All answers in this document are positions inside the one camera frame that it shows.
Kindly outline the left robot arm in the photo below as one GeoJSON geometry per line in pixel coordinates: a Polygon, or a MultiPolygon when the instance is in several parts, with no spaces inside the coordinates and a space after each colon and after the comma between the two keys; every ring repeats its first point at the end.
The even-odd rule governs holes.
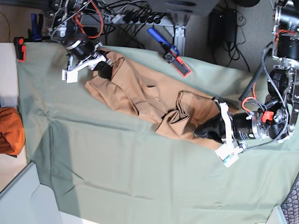
{"type": "Polygon", "coordinates": [[[266,138],[283,142],[294,134],[299,116],[299,2],[274,3],[273,40],[262,52],[262,61],[239,98],[243,113],[224,112],[226,103],[214,98],[220,113],[198,126],[195,137],[219,143],[266,138]],[[268,95],[260,102],[254,93],[258,77],[267,76],[268,95]]]}

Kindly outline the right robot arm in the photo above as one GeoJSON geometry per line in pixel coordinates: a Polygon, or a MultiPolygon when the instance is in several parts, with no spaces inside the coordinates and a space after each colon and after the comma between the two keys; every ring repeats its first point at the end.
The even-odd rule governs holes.
{"type": "Polygon", "coordinates": [[[69,57],[65,69],[62,70],[62,80],[67,83],[76,83],[78,73],[84,68],[96,71],[101,78],[112,78],[111,60],[106,53],[99,50],[102,44],[94,44],[92,39],[98,38],[103,31],[103,17],[99,8],[92,0],[61,0],[55,5],[49,36],[52,41],[60,43],[69,57]],[[81,23],[83,12],[92,5],[100,17],[100,31],[96,35],[89,35],[81,23]]]}

